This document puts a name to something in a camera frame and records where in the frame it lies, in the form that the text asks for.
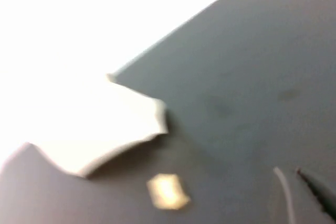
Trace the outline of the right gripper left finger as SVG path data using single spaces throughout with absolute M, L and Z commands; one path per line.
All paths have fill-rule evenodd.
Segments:
M 273 169 L 273 223 L 326 223 L 326 214 L 305 183 L 293 173 Z

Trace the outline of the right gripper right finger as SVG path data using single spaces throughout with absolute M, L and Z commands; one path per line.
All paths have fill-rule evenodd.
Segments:
M 335 222 L 335 182 L 302 167 L 297 168 L 296 173 L 315 196 L 322 211 Z

